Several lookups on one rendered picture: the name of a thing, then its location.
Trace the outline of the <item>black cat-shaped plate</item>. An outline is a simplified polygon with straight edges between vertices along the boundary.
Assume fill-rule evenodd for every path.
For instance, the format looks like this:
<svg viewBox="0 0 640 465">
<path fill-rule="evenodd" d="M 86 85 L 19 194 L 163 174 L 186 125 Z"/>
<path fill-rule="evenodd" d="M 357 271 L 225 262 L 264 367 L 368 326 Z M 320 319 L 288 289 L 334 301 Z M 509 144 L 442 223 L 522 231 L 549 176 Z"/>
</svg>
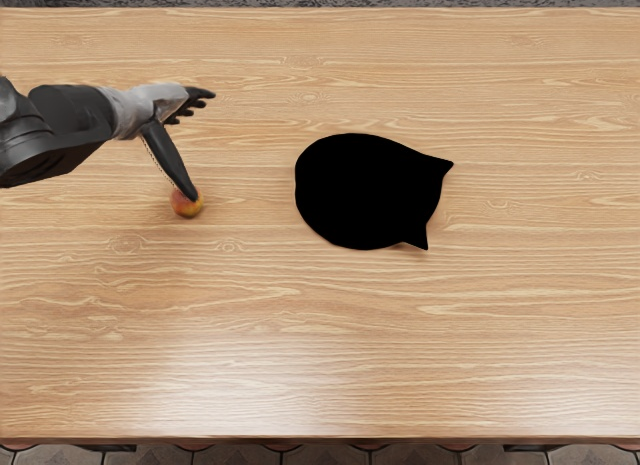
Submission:
<svg viewBox="0 0 640 465">
<path fill-rule="evenodd" d="M 426 250 L 427 223 L 453 166 L 377 135 L 327 136 L 297 158 L 296 207 L 336 246 L 375 250 L 407 243 Z"/>
</svg>

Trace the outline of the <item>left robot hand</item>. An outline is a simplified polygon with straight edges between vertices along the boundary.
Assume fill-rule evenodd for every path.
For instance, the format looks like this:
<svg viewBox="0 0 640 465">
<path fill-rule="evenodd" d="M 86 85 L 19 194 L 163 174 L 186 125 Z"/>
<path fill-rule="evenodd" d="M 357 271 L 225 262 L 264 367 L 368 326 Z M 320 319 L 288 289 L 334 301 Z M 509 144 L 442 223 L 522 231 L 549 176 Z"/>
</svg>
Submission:
<svg viewBox="0 0 640 465">
<path fill-rule="evenodd" d="M 198 191 L 166 127 L 178 125 L 182 117 L 204 108 L 215 93 L 176 83 L 139 85 L 127 90 L 100 87 L 98 91 L 114 112 L 112 137 L 120 141 L 141 139 L 174 187 L 188 200 L 197 201 Z"/>
</svg>

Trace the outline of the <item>small orange-red peach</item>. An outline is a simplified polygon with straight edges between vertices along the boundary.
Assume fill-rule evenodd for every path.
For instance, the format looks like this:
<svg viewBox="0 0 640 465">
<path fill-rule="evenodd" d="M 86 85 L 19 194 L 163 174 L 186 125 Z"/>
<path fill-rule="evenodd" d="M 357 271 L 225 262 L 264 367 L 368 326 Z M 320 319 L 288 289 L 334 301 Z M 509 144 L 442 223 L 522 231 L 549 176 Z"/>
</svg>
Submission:
<svg viewBox="0 0 640 465">
<path fill-rule="evenodd" d="M 174 213 L 183 218 L 196 217 L 203 208 L 203 195 L 198 190 L 198 197 L 195 201 L 191 201 L 180 190 L 174 189 L 170 195 L 170 205 Z"/>
</svg>

